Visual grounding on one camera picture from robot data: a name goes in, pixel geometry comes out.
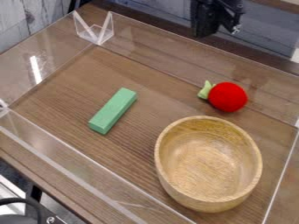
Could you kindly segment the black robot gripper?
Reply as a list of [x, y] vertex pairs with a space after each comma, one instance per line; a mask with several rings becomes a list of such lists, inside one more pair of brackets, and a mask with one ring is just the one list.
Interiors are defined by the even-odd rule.
[[240, 17], [244, 14], [243, 0], [191, 0], [192, 35], [205, 38], [217, 31], [220, 25], [235, 35], [240, 31]]

